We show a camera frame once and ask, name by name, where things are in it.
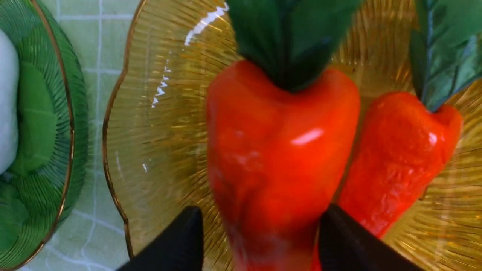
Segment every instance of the table surface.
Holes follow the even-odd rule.
[[[72,215],[24,271],[112,271],[128,260],[122,219],[102,167],[106,105],[122,70],[126,36],[139,0],[40,0],[79,57],[89,99],[87,178]]]

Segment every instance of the white dumpling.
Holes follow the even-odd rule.
[[[19,69],[17,51],[0,30],[0,174],[8,169],[17,155]]]

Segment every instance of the ribbed glass plate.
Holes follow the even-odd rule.
[[[144,0],[103,131],[105,170],[131,256],[188,204],[205,217],[205,270],[231,255],[206,176],[204,103],[211,80],[238,59],[221,0]],[[366,0],[334,65],[360,87],[362,116],[389,91],[412,91],[412,0]],[[426,270],[482,270],[482,84],[454,97],[465,118],[453,160],[386,242]]]
[[[0,0],[0,29],[21,63],[19,152],[1,180],[18,189],[30,215],[15,245],[0,251],[0,270],[10,270],[30,261],[72,211],[85,177],[88,115],[77,57],[42,3]]]

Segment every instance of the gold plate rim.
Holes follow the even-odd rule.
[[[60,53],[59,46],[57,44],[57,40],[55,39],[55,35],[52,31],[52,28],[50,27],[50,24],[47,20],[47,17],[45,16],[44,12],[40,8],[39,4],[37,3],[37,0],[30,0],[30,3],[34,7],[35,11],[37,12],[37,15],[40,17],[42,20],[43,26],[47,30],[47,34],[50,38],[50,41],[52,42],[52,46],[54,47],[55,50],[55,55],[57,56],[57,61],[60,66],[60,72],[62,73],[62,78],[64,81],[64,87],[65,87],[65,92],[67,96],[67,109],[68,109],[68,116],[70,119],[69,126],[70,126],[70,146],[69,146],[69,156],[68,156],[68,164],[67,164],[67,174],[65,177],[65,182],[64,182],[64,189],[62,190],[62,197],[60,201],[60,206],[57,210],[57,215],[55,217],[54,222],[52,223],[52,226],[49,230],[49,232],[45,235],[43,240],[40,242],[40,244],[37,246],[37,248],[30,254],[30,256],[25,259],[22,263],[18,264],[17,266],[13,268],[8,268],[8,269],[2,269],[0,268],[0,271],[14,271],[18,270],[25,265],[27,265],[44,247],[45,244],[52,238],[53,234],[55,233],[55,229],[57,228],[57,225],[60,221],[60,217],[62,216],[62,213],[64,212],[64,207],[65,207],[65,200],[67,197],[67,192],[70,187],[70,176],[72,173],[72,166],[73,166],[73,157],[74,157],[74,151],[75,151],[75,125],[74,125],[74,115],[73,115],[73,109],[72,109],[72,100],[70,98],[70,89],[68,86],[68,81],[67,81],[67,73],[65,71],[65,66],[64,66],[64,61],[62,60],[62,55]]]
[[[137,26],[137,21],[140,17],[140,14],[142,10],[144,9],[145,4],[147,3],[147,0],[141,0],[139,5],[137,6],[137,9],[134,13],[134,17],[132,19],[129,32],[127,34],[127,41],[126,41],[126,46],[124,50],[124,62],[123,62],[123,67],[122,67],[122,72],[120,73],[119,79],[117,80],[114,89],[112,90],[112,94],[110,95],[109,102],[107,103],[107,108],[106,108],[106,113],[104,116],[104,122],[102,125],[102,164],[104,167],[104,174],[106,176],[106,181],[107,181],[107,186],[109,187],[109,192],[112,197],[112,200],[114,201],[114,204],[117,208],[117,211],[119,212],[120,216],[122,217],[123,223],[124,223],[124,235],[125,235],[125,242],[127,246],[127,253],[129,255],[129,258],[132,259],[134,258],[134,250],[132,247],[132,241],[131,241],[131,233],[130,233],[130,227],[129,227],[129,219],[127,218],[126,213],[124,212],[124,209],[122,208],[122,205],[117,198],[115,189],[114,189],[114,184],[112,183],[112,178],[110,176],[109,172],[109,162],[107,159],[107,130],[108,130],[108,124],[109,124],[109,119],[110,119],[110,114],[112,112],[112,108],[114,106],[114,101],[117,97],[117,93],[121,89],[122,83],[124,82],[125,77],[127,76],[127,73],[129,71],[129,56],[130,56],[130,51],[131,51],[131,44],[132,40],[134,38],[134,32],[135,32],[135,27]]]

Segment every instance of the carrot-shaped dumpling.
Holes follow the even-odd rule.
[[[369,108],[339,204],[383,237],[450,161],[462,116],[444,103],[482,76],[482,1],[417,0],[410,40],[416,96]]]
[[[360,108],[326,66],[360,1],[227,0],[246,60],[208,89],[208,175],[237,270],[309,268]]]

